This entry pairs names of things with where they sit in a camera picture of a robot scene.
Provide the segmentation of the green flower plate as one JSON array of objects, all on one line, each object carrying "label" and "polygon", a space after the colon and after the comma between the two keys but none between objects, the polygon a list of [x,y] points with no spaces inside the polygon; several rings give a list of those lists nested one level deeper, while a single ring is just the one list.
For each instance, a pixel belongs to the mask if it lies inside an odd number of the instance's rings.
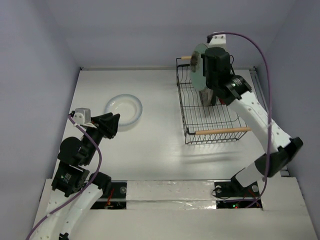
[{"label": "green flower plate", "polygon": [[192,52],[190,59],[190,79],[192,86],[197,91],[203,91],[207,88],[205,62],[205,51],[207,49],[207,43],[198,44]]}]

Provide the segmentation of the white bowl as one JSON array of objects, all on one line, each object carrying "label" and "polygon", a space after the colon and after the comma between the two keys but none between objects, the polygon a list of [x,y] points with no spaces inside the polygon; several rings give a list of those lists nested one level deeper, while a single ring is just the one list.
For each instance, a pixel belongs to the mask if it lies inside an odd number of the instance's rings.
[{"label": "white bowl", "polygon": [[139,123],[143,113],[143,105],[132,94],[119,94],[107,102],[104,112],[113,113],[114,115],[120,114],[118,131],[126,132]]}]

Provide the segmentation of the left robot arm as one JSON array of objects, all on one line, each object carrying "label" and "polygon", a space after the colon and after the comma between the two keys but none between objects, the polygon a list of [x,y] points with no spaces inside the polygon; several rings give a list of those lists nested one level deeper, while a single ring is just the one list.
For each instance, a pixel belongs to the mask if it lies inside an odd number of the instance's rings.
[{"label": "left robot arm", "polygon": [[69,121],[83,133],[82,138],[68,137],[59,147],[59,165],[51,183],[44,217],[27,235],[28,240],[73,240],[75,230],[93,204],[113,192],[112,178],[88,166],[94,155],[102,165],[99,144],[113,139],[118,132],[120,114],[91,116],[88,108],[77,108],[68,115]]}]

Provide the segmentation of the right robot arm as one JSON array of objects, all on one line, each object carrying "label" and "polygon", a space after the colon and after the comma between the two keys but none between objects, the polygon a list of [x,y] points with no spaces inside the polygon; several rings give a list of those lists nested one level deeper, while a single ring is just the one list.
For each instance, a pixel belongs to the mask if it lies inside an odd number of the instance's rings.
[{"label": "right robot arm", "polygon": [[259,103],[249,83],[232,73],[230,54],[221,47],[209,47],[204,54],[206,86],[250,127],[265,153],[231,178],[230,190],[242,196],[249,185],[273,177],[303,146],[299,137],[282,130]]}]

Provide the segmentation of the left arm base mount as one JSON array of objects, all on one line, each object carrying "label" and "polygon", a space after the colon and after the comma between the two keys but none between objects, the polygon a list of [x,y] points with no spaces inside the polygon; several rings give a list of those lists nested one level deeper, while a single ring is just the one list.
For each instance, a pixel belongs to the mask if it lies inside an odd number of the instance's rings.
[{"label": "left arm base mount", "polygon": [[125,210],[127,208],[127,181],[113,181],[109,193],[100,197],[91,210]]}]

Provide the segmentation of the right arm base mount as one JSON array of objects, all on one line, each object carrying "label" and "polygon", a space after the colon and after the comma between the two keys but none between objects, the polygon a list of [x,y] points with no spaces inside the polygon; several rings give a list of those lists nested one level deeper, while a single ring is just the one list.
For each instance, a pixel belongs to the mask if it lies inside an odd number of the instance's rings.
[{"label": "right arm base mount", "polygon": [[258,183],[254,182],[247,187],[236,185],[231,181],[214,183],[211,195],[216,199],[217,209],[262,209]]}]

